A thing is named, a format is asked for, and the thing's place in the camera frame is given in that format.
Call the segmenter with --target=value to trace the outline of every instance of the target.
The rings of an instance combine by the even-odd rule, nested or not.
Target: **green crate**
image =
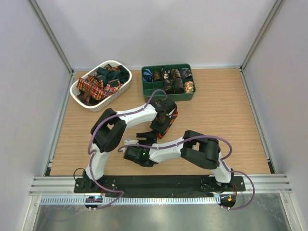
[[[143,96],[145,101],[147,102],[149,100],[149,98],[151,97],[151,94],[153,93],[154,90],[156,89],[163,89],[163,81],[157,81],[157,82],[144,82],[143,81],[143,72],[145,69],[150,69],[152,74],[154,71],[156,70],[161,70],[162,66],[164,67],[164,69],[170,69],[170,71],[172,69],[178,69],[179,71],[183,68],[183,67],[187,67],[191,70],[191,66],[189,64],[172,64],[172,65],[159,65],[159,66],[144,66],[141,69],[141,77],[142,77],[142,91],[143,91]],[[187,82],[187,81],[192,81],[194,84],[194,92],[193,93],[182,93],[182,94],[169,94],[168,98],[172,99],[173,101],[186,101],[186,100],[191,100],[193,98],[194,93],[196,92],[196,84],[194,82],[193,76],[190,79],[184,79],[183,83]],[[154,100],[163,100],[164,97],[164,93],[163,92],[157,92],[155,94],[155,96],[153,97]]]

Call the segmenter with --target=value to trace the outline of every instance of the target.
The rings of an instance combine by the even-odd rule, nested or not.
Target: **wall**
[[[14,231],[46,166],[69,73],[26,0],[1,1],[0,33],[0,224]]]
[[[245,73],[278,172],[308,219],[308,2],[285,1]]]
[[[241,65],[274,0],[38,0],[73,68]]]

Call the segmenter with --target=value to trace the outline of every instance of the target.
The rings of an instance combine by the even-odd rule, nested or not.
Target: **white laundry basket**
[[[117,61],[114,61],[114,60],[108,60],[106,62],[103,62],[102,64],[98,65],[96,68],[92,69],[91,71],[89,71],[87,74],[85,74],[83,77],[83,79],[86,79],[88,77],[89,74],[91,74],[92,72],[94,72],[97,68],[99,67],[105,67],[107,64],[110,64],[110,66],[114,67],[114,66],[120,66],[122,65],[121,63],[117,62]],[[108,96],[106,99],[104,99],[103,101],[101,101],[100,103],[98,103],[97,105],[95,106],[86,106],[84,105],[78,98],[77,96],[80,94],[80,91],[79,89],[77,88],[77,83],[78,83],[78,80],[73,83],[73,85],[71,86],[71,89],[70,89],[70,93],[71,93],[71,96],[73,97],[73,99],[79,103],[81,106],[83,106],[84,108],[87,108],[89,109],[90,111],[93,111],[93,112],[98,112],[100,110],[102,110],[104,107],[106,107],[108,104],[110,104],[116,97],[118,97],[120,94],[122,94],[128,87],[129,87],[129,83],[131,81],[131,72],[130,70],[128,70],[124,65],[122,65],[129,73],[129,79],[126,83],[124,83],[120,89]]]

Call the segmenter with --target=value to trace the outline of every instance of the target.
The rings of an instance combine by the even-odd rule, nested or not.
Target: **gray floor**
[[[235,206],[249,200],[240,194]],[[290,231],[280,196],[256,194],[253,203],[227,211],[218,205],[113,206],[84,211],[84,206],[41,205],[35,231]]]

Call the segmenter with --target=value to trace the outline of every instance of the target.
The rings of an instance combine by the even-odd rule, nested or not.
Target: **wooden tabletop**
[[[86,72],[77,72],[76,79]],[[124,111],[145,103],[142,95],[141,71],[132,71],[129,88],[110,103],[107,108]],[[197,92],[191,101],[176,102],[179,115],[170,130],[158,143],[175,140],[186,130],[227,139],[233,153],[226,163],[234,170],[248,174],[270,173],[256,123],[248,102],[238,69],[196,69],[192,72]],[[78,167],[86,168],[90,157],[87,146],[90,130],[104,109],[91,112],[70,97],[54,162],[52,176],[72,176]],[[150,131],[150,123],[144,123],[124,132],[125,138],[135,140],[137,132]],[[228,147],[219,143],[222,154]],[[110,154],[105,175],[203,175],[209,170],[199,168],[184,159],[168,160],[153,167],[141,167],[123,159],[116,149]]]

